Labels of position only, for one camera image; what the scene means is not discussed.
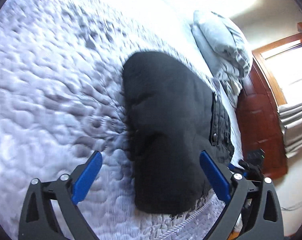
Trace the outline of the light blue bed sheet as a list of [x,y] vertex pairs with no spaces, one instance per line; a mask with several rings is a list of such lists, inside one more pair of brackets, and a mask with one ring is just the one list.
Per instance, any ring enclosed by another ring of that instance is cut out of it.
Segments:
[[191,16],[183,10],[186,0],[80,0],[86,23],[86,45],[110,63],[124,63],[135,52],[162,51],[176,57],[218,95],[230,117],[234,155],[243,158],[236,115],[222,86],[215,80],[196,45]]

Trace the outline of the grey quilted bed runner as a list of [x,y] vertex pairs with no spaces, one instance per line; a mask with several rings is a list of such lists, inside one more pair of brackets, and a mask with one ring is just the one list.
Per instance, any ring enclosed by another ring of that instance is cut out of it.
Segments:
[[179,215],[134,204],[122,69],[137,51],[171,55],[211,79],[153,31],[100,0],[6,0],[0,10],[0,226],[18,238],[33,178],[56,180],[94,150],[103,165],[84,218],[100,239],[202,239],[223,209],[210,191]]

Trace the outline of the small wooden frame window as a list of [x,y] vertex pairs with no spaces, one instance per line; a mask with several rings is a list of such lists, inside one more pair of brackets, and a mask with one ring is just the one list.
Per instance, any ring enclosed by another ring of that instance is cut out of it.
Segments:
[[298,33],[253,51],[278,106],[302,102],[302,22]]

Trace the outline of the dark wooden headboard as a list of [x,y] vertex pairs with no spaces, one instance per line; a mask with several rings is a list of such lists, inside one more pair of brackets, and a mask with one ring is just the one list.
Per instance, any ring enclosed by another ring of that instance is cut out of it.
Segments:
[[253,62],[243,80],[236,116],[241,133],[243,156],[262,149],[265,152],[262,172],[279,179],[288,172],[283,135],[274,95],[259,65]]

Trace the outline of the white pleated curtain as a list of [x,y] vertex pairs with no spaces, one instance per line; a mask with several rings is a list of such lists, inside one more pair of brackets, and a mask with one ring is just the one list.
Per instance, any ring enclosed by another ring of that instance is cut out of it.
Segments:
[[302,102],[278,107],[286,157],[297,155],[302,149]]

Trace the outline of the folded grey duvet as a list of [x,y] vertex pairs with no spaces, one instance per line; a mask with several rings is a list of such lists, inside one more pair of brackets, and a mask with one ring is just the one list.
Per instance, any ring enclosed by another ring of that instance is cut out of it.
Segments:
[[253,65],[249,42],[232,20],[212,11],[195,11],[191,31],[211,74],[236,108]]

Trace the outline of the black pants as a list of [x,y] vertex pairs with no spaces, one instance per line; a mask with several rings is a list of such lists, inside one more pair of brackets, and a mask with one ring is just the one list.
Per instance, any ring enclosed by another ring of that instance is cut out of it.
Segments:
[[211,189],[200,153],[228,165],[231,122],[219,95],[180,61],[157,52],[131,55],[123,66],[135,205],[177,215]]

